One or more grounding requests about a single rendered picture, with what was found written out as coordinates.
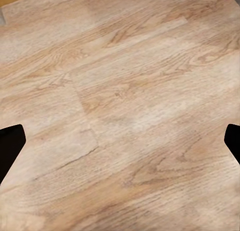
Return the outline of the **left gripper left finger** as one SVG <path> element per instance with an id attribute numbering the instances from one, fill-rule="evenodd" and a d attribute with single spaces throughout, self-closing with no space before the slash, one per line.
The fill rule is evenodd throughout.
<path id="1" fill-rule="evenodd" d="M 0 184 L 26 143 L 21 124 L 0 129 Z"/>

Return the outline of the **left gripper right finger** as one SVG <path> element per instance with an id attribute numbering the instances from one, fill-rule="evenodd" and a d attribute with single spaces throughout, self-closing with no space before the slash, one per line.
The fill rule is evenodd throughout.
<path id="1" fill-rule="evenodd" d="M 224 142 L 240 164 L 240 126 L 235 124 L 228 124 Z"/>

